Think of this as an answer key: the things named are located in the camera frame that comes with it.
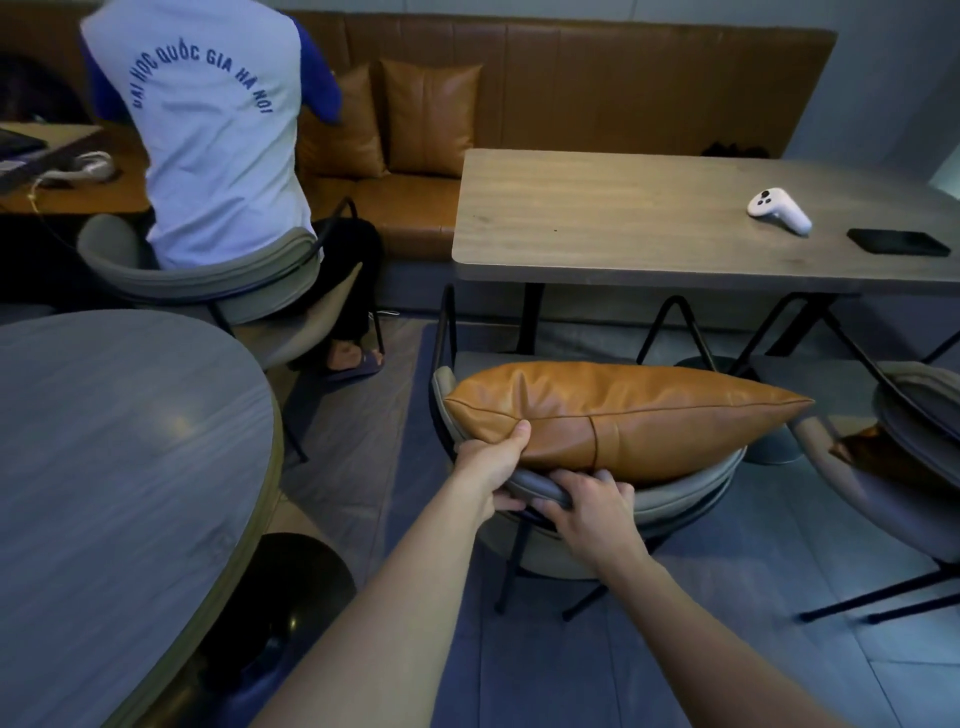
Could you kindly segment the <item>grey upholstered chair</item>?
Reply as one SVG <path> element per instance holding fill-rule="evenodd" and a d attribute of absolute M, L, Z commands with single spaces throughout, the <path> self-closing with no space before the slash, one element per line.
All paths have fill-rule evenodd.
<path fill-rule="evenodd" d="M 674 308 L 679 310 L 697 348 L 699 355 L 694 361 L 704 365 L 707 370 L 717 372 L 718 360 L 699 328 L 690 303 L 682 295 L 668 297 L 661 305 L 636 362 L 642 363 L 646 358 L 666 321 L 666 315 Z M 459 352 L 454 286 L 445 285 L 439 304 L 427 397 L 434 430 L 449 462 L 454 462 L 457 447 L 467 440 L 467 434 L 448 413 L 442 401 L 443 395 L 452 391 L 458 374 L 473 374 L 514 360 L 527 360 L 527 356 L 470 350 Z M 656 552 L 674 533 L 695 523 L 722 500 L 746 453 L 747 449 L 742 447 L 726 456 L 718 465 L 639 491 L 634 501 L 633 521 L 649 552 Z M 607 587 L 574 560 L 551 522 L 531 507 L 521 512 L 494 516 L 481 528 L 479 539 L 506 563 L 494 603 L 494 612 L 498 615 L 506 613 L 520 578 L 593 583 L 595 587 L 592 591 L 561 612 L 560 616 L 566 623 L 608 593 Z"/>
<path fill-rule="evenodd" d="M 833 294 L 782 297 L 752 335 L 730 374 L 752 370 L 769 383 L 809 396 L 813 405 L 787 429 L 821 479 L 853 510 L 936 569 L 808 612 L 813 623 L 923 588 L 960 580 L 960 373 L 934 363 L 960 345 L 960 330 L 918 361 L 876 362 L 843 330 Z M 871 426 L 947 480 L 927 491 L 855 469 L 830 453 L 840 438 Z"/>
<path fill-rule="evenodd" d="M 379 242 L 344 197 L 316 231 L 294 227 L 269 245 L 216 264 L 162 269 L 126 220 L 87 219 L 77 252 L 102 287 L 138 309 L 209 321 L 243 344 L 262 371 L 297 368 L 329 345 L 326 368 L 357 365 L 360 350 L 383 352 L 378 306 L 361 251 Z"/>

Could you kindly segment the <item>person's right hand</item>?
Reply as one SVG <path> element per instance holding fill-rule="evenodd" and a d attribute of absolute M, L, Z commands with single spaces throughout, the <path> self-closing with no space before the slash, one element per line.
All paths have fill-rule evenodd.
<path fill-rule="evenodd" d="M 607 469 L 594 474 L 558 468 L 550 480 L 566 491 L 575 511 L 571 535 L 560 535 L 576 559 L 608 582 L 629 578 L 652 559 L 634 522 L 635 490 Z"/>

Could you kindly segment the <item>brown leather bench sofa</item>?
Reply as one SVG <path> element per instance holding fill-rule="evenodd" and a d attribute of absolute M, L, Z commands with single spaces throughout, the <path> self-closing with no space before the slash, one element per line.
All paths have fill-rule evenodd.
<path fill-rule="evenodd" d="M 154 214 L 149 166 L 130 122 L 99 119 L 91 101 L 81 22 L 99 6 L 0 0 L 0 52 L 32 58 L 78 95 L 104 127 L 80 147 L 105 149 L 113 181 L 74 188 L 28 179 L 0 196 L 0 242 L 33 224 L 74 242 L 97 214 L 146 237 Z M 296 176 L 316 219 L 345 197 L 376 229 L 388 258 L 450 261 L 461 191 L 480 150 L 700 156 L 714 141 L 782 155 L 834 49 L 828 30 L 664 23 L 578 22 L 438 14 L 288 13 L 338 77 L 369 65 L 388 174 Z M 475 140 L 462 176 L 392 173 L 381 61 L 481 66 Z"/>

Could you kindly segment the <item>white headset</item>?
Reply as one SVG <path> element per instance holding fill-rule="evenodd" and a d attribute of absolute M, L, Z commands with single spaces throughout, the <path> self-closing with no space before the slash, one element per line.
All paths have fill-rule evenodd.
<path fill-rule="evenodd" d="M 40 188 L 77 188 L 110 183 L 119 174 L 110 153 L 87 151 L 74 157 L 65 168 L 49 169 L 38 175 L 34 183 Z"/>

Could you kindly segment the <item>black round table pedestal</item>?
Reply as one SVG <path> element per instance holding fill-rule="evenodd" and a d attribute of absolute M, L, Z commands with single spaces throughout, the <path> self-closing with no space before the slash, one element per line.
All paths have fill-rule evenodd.
<path fill-rule="evenodd" d="M 200 644 L 214 724 L 249 725 L 356 593 L 346 563 L 324 542 L 263 536 Z"/>

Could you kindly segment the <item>black backpack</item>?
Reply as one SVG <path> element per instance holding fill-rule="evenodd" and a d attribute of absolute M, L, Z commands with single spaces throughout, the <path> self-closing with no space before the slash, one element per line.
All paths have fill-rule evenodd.
<path fill-rule="evenodd" d="M 35 59 L 0 52 L 0 122 L 91 125 L 75 91 Z"/>

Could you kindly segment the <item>black table leg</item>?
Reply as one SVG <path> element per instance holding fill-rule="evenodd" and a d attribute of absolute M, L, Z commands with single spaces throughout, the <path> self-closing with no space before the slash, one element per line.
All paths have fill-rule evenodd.
<path fill-rule="evenodd" d="M 546 285 L 544 283 L 527 282 L 524 284 L 518 337 L 514 349 L 514 352 L 518 355 L 533 356 L 535 353 L 545 290 Z"/>

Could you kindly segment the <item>person's right forearm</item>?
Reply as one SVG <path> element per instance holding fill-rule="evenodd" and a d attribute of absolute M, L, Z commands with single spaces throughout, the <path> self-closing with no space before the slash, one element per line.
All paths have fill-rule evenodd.
<path fill-rule="evenodd" d="M 762 659 L 648 555 L 614 554 L 596 570 L 692 728 L 853 728 Z"/>

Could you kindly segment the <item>brown leather cushion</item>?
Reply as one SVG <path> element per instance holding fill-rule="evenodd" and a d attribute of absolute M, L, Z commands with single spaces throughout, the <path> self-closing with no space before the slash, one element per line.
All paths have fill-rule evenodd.
<path fill-rule="evenodd" d="M 474 148 L 482 66 L 424 67 L 383 59 L 391 173 L 460 179 Z"/>
<path fill-rule="evenodd" d="M 440 401 L 469 439 L 498 443 L 528 422 L 523 469 L 608 470 L 640 486 L 716 466 L 814 403 L 712 370 L 548 360 L 480 370 Z"/>
<path fill-rule="evenodd" d="M 881 426 L 872 425 L 836 441 L 829 452 L 846 465 L 903 486 L 947 492 L 953 486 L 901 447 Z"/>
<path fill-rule="evenodd" d="M 353 180 L 388 174 L 382 150 L 370 66 L 363 64 L 338 77 L 341 118 L 328 125 L 304 109 L 297 120 L 295 164 L 304 177 Z"/>

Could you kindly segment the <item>person's left hand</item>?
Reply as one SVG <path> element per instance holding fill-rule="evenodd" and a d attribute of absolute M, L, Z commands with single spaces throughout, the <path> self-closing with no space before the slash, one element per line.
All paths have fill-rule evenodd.
<path fill-rule="evenodd" d="M 496 512 L 522 512 L 526 503 L 507 491 L 505 483 L 514 471 L 484 471 L 480 463 L 483 441 L 470 440 L 462 443 L 457 451 L 451 481 L 457 492 L 469 496 L 478 508 L 480 523 Z"/>

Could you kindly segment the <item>person's left forearm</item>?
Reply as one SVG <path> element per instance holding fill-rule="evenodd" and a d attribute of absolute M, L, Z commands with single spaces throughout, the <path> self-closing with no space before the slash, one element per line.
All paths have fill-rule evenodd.
<path fill-rule="evenodd" d="M 450 476 L 249 728 L 429 728 L 496 488 Z"/>

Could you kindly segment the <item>black smartphone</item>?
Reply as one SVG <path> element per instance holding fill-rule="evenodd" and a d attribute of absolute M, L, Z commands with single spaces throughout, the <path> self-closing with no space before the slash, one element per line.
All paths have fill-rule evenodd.
<path fill-rule="evenodd" d="M 846 237 L 875 256 L 947 258 L 952 254 L 950 247 L 921 231 L 854 227 Z"/>

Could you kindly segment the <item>black laptop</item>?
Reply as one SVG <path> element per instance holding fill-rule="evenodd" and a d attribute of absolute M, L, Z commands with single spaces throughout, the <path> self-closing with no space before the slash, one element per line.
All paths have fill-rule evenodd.
<path fill-rule="evenodd" d="M 36 176 L 49 149 L 47 141 L 0 127 L 0 196 Z"/>

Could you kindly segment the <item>white handheld controller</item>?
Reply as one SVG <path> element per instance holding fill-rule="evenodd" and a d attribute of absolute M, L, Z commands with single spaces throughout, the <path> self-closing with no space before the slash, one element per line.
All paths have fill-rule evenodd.
<path fill-rule="evenodd" d="M 810 217 L 783 188 L 771 187 L 755 195 L 747 214 L 754 219 L 774 219 L 799 237 L 808 237 L 812 230 Z"/>

